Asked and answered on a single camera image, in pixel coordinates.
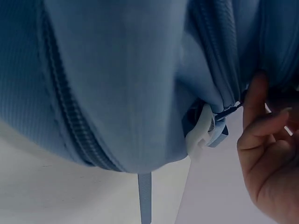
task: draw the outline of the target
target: seam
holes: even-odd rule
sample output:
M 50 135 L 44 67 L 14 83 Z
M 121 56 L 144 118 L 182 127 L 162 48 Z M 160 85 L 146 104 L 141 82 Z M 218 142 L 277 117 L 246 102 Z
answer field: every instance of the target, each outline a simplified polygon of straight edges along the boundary
M 68 152 L 69 156 L 71 157 L 71 159 L 73 161 L 76 161 L 76 159 L 73 157 L 73 155 L 70 153 L 70 150 L 68 149 L 67 147 L 67 144 L 66 144 L 66 141 L 62 135 L 62 132 L 61 132 L 61 126 L 59 125 L 59 122 L 58 122 L 58 119 L 57 119 L 57 115 L 55 113 L 55 110 L 54 110 L 54 106 L 53 106 L 53 99 L 51 97 L 51 94 L 50 94 L 50 91 L 47 87 L 47 84 L 46 84 L 46 80 L 45 80 L 45 73 L 49 70 L 48 68 L 48 65 L 46 63 L 46 59 L 44 57 L 42 57 L 43 53 L 42 53 L 42 45 L 43 45 L 43 42 L 42 42 L 42 37 L 41 37 L 41 30 L 40 28 L 42 27 L 42 21 L 43 21 L 43 10 L 42 10 L 42 3 L 41 3 L 41 0 L 37 0 L 36 1 L 36 4 L 35 4 L 35 7 L 36 7 L 36 39 L 37 39 L 37 49 L 38 49 L 38 58 L 39 58 L 39 61 L 41 62 L 41 74 L 42 74 L 42 81 L 43 81 L 43 87 L 44 87 L 44 91 L 49 99 L 49 108 L 50 108 L 50 111 L 52 112 L 53 114 L 53 117 L 54 117 L 54 123 L 56 124 L 56 126 L 58 127 L 58 135 L 59 137 L 61 138 L 62 142 L 63 142 L 63 146 L 64 148 L 66 149 L 66 151 Z

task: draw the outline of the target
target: white background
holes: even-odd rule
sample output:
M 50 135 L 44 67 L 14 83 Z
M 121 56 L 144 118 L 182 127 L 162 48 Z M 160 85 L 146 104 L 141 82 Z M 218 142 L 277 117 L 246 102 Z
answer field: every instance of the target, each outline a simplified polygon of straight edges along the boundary
M 273 224 L 250 202 L 236 152 L 242 111 L 218 148 L 204 149 L 180 201 L 190 160 L 153 174 L 153 224 Z M 0 223 L 140 224 L 136 175 L 85 168 L 0 123 Z

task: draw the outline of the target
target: dark blue strap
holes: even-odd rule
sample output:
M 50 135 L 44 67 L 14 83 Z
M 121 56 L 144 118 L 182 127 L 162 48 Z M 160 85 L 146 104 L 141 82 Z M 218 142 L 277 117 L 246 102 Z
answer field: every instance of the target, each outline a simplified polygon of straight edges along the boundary
M 138 174 L 141 223 L 151 223 L 151 173 Z

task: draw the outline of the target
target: white plastic clip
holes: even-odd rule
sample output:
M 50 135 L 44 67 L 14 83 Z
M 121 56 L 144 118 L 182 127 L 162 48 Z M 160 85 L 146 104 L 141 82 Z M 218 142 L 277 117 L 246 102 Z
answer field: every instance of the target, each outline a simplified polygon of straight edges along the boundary
M 197 124 L 186 136 L 187 152 L 191 160 L 198 160 L 202 147 L 210 141 L 214 132 L 208 132 L 212 120 L 215 124 L 211 106 L 205 104 Z

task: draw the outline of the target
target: zipper pull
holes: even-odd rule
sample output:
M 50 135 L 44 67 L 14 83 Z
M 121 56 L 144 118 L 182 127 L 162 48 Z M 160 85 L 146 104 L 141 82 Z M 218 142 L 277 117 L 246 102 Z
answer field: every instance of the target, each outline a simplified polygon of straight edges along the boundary
M 239 107 L 242 106 L 242 103 L 240 103 L 238 106 L 233 106 L 229 109 L 227 109 L 226 111 L 223 111 L 221 113 L 218 113 L 216 116 L 215 116 L 215 120 L 216 121 L 219 121 L 219 120 L 222 120 L 224 118 L 226 118 L 228 115 L 230 115 L 231 113 L 235 112 L 236 110 L 239 109 Z
M 215 116 L 215 120 L 216 121 L 219 121 L 219 120 L 222 120 L 224 118 L 226 118 L 228 115 L 230 115 L 231 113 L 235 112 L 236 110 L 239 109 L 239 107 L 241 107 L 243 105 L 243 102 L 245 100 L 245 96 L 246 96 L 246 93 L 247 93 L 247 90 L 245 90 L 242 95 L 241 95 L 241 100 L 239 101 L 240 103 L 237 105 L 237 106 L 233 106 L 229 109 L 227 109 L 226 111 L 223 111 L 221 113 L 218 113 L 216 116 Z

